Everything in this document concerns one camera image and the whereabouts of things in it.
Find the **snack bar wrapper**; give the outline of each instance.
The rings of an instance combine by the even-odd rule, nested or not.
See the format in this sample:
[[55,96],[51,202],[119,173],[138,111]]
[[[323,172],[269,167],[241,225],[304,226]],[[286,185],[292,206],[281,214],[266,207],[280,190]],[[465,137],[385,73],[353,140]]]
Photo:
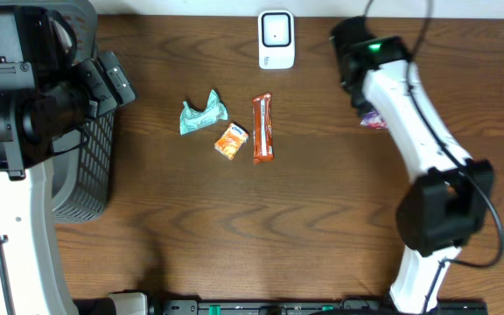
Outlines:
[[249,139],[249,134],[244,129],[232,123],[228,126],[227,131],[215,143],[215,149],[219,151],[229,160],[235,158],[236,152]]
[[254,164],[273,160],[271,128],[271,93],[257,96],[254,100]]

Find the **wood grain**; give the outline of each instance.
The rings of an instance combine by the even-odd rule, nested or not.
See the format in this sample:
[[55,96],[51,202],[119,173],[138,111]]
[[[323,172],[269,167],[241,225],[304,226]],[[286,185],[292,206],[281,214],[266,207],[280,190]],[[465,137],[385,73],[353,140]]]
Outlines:
[[[204,299],[340,299],[381,295],[403,244],[395,210],[408,188],[386,131],[363,129],[339,86],[328,33],[336,18],[296,20],[292,69],[257,65],[256,19],[101,17],[101,49],[120,58],[140,94],[116,119],[108,210],[58,225],[76,298],[145,289]],[[379,36],[409,45],[416,19],[373,19]],[[504,21],[437,20],[418,64],[452,133],[496,170],[504,220]],[[253,127],[250,100],[273,99],[273,163],[252,165],[252,145],[229,162],[214,150],[228,122],[179,135],[184,99],[203,107],[215,88],[231,120]],[[492,222],[463,258],[493,255]],[[453,267],[442,298],[483,298],[504,314],[504,260]]]

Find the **candy wrapper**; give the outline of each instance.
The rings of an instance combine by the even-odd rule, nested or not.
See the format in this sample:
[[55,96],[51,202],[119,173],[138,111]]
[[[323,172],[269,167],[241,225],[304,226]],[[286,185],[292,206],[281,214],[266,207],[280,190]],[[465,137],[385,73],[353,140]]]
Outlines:
[[215,143],[215,149],[232,160],[248,139],[249,134],[244,129],[231,123],[223,136]]
[[365,114],[363,116],[363,120],[360,122],[360,125],[371,129],[387,129],[389,127],[384,119],[382,119],[381,114],[379,114],[376,110]]
[[182,109],[182,114],[180,114],[180,135],[202,129],[217,123],[220,119],[227,120],[228,112],[217,93],[212,90],[204,111],[194,110],[190,108],[190,105],[186,101],[184,102],[184,109]]
[[273,160],[271,129],[271,93],[257,96],[254,100],[254,164]]

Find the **white device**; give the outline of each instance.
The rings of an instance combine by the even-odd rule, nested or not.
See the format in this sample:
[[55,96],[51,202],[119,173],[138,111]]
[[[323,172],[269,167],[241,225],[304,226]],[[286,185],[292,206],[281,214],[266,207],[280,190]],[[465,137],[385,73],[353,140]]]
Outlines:
[[259,64],[288,69],[295,63],[295,23],[287,10],[266,10],[258,17]]

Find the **green led light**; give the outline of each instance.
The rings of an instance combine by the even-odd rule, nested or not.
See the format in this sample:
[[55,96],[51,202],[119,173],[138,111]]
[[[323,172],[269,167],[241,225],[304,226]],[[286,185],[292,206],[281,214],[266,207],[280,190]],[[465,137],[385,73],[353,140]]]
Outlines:
[[368,46],[368,49],[371,50],[373,53],[378,53],[378,51],[381,50],[381,43],[376,43]]

